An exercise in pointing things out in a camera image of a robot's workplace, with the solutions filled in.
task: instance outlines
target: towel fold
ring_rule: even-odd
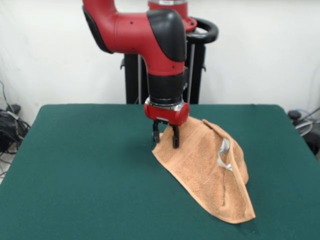
[[[172,147],[172,135],[168,127],[153,154],[207,212],[231,224],[256,217],[244,153],[228,133],[189,117],[180,128],[178,149]]]

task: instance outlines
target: black metal stand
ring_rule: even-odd
[[[192,74],[190,77],[191,90],[189,90],[190,83],[188,82],[188,87],[183,93],[183,100],[186,103],[199,104],[202,71],[205,69],[206,47],[203,44],[188,44],[187,52],[185,66],[189,68],[189,74]],[[144,104],[149,96],[146,64],[142,58],[140,60],[141,64],[139,64],[139,58],[136,54],[124,55],[127,104]]]

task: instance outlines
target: green felt surface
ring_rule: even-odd
[[[243,148],[256,219],[203,210],[152,155],[140,105],[40,110],[0,185],[1,240],[315,240],[320,166],[283,109],[195,105]]]

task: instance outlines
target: orange towel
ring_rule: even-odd
[[[238,224],[256,217],[246,184],[244,153],[219,126],[189,117],[180,128],[180,147],[172,147],[168,127],[153,150],[157,160],[210,214]]]

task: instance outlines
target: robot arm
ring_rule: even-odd
[[[119,13],[114,0],[83,0],[83,11],[101,50],[144,58],[149,91],[145,113],[154,120],[154,140],[159,141],[158,123],[166,122],[174,128],[173,145],[178,147],[178,126],[190,111],[182,99],[187,47],[181,16],[172,9]]]

